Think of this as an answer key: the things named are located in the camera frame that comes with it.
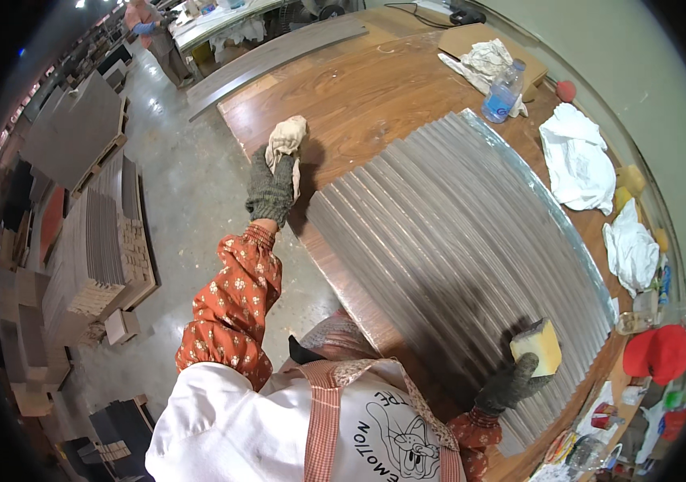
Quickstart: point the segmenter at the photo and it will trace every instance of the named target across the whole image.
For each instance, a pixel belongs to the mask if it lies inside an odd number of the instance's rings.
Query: concrete floor
[[[194,294],[220,270],[220,238],[241,233],[249,171],[240,145],[217,109],[188,123],[187,97],[178,91],[139,42],[131,45],[126,156],[144,183],[150,241],[160,288],[136,309],[142,334],[125,345],[106,340],[72,350],[75,370],[55,395],[63,438],[94,437],[86,416],[110,403],[145,393],[157,419],[177,378],[173,356]],[[288,357],[287,337],[302,335],[340,304],[289,228],[274,252],[283,262],[284,286],[267,318],[263,348],[274,367]]]

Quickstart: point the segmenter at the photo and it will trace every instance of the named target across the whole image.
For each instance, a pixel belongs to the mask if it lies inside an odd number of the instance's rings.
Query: hat
[[[624,371],[629,376],[653,376],[664,386],[686,369],[686,330],[666,325],[635,336],[624,350]]]

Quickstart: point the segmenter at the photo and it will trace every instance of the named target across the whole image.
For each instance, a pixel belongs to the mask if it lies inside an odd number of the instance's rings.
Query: floral shirt
[[[273,373],[262,349],[265,316],[281,294],[281,261],[274,236],[250,225],[242,236],[222,238],[217,248],[224,267],[193,299],[193,321],[183,333],[175,361],[178,372],[197,362],[233,368],[260,390]],[[487,470],[484,449],[501,441],[497,417],[474,408],[448,423],[458,445],[466,479]]]

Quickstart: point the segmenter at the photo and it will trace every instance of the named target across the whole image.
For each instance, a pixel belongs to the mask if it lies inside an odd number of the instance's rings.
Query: gray knit glove
[[[287,213],[292,207],[292,168],[294,159],[291,156],[282,156],[276,166],[276,173],[271,174],[265,162],[265,149],[261,146],[252,155],[252,173],[249,181],[249,194],[246,198],[246,210],[250,213],[250,220],[264,217],[273,219],[284,226]]]
[[[535,395],[554,378],[553,375],[531,378],[538,362],[538,355],[525,353],[516,366],[496,373],[477,395],[477,408],[497,417],[506,408],[516,408],[517,402]]]

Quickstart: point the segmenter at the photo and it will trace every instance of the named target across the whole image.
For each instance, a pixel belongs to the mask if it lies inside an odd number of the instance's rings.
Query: checkered apron strap
[[[297,367],[297,370],[308,379],[311,387],[310,420],[305,444],[305,467],[303,469],[304,482],[330,482],[332,464],[335,460],[335,448],[338,444],[338,432],[340,431],[341,392],[344,384],[355,380],[361,372],[367,371],[373,364],[367,360],[360,360],[359,362],[364,362],[363,365],[360,365],[360,370],[356,367],[349,370],[347,376],[344,377],[346,381],[341,382],[336,381],[333,377],[334,370],[341,364],[350,364],[351,362],[319,360]],[[405,381],[411,387],[412,382],[406,374]],[[425,405],[425,401],[417,389],[411,395],[421,400],[419,405]],[[425,417],[433,419],[433,415],[430,413],[426,414]],[[461,457],[456,449],[441,447],[439,463],[442,482],[462,482]]]
[[[340,391],[332,379],[336,362],[319,360],[297,369],[311,389],[310,421],[305,442],[304,482],[329,482],[340,430]]]
[[[439,449],[439,480],[442,482],[461,482],[465,480],[462,472],[461,454],[453,449]]]

